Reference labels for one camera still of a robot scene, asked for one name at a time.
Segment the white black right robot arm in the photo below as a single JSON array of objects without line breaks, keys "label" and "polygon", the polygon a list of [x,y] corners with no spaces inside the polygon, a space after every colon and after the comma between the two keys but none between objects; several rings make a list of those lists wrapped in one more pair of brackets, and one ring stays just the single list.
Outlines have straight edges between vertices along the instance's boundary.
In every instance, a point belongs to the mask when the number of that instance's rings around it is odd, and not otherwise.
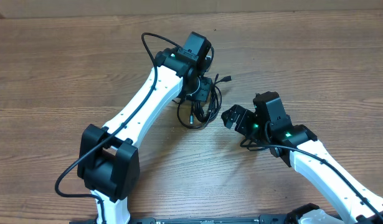
[{"label": "white black right robot arm", "polygon": [[330,217],[314,204],[290,212],[285,223],[383,223],[383,198],[371,192],[343,168],[306,126],[294,125],[277,92],[256,94],[254,110],[233,105],[221,118],[224,126],[245,138],[249,151],[270,150],[310,181],[333,206]]}]

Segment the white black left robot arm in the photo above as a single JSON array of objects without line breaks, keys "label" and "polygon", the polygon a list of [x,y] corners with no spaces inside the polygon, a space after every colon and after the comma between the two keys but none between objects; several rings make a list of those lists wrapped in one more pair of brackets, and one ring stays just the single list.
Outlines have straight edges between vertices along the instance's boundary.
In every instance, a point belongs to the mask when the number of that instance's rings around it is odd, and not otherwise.
[{"label": "white black left robot arm", "polygon": [[204,76],[214,56],[211,43],[191,32],[183,46],[153,57],[148,79],[131,101],[102,127],[82,134],[77,175],[97,204],[94,223],[129,223],[127,197],[140,174],[139,147],[156,118],[173,99],[207,101],[212,80]]}]

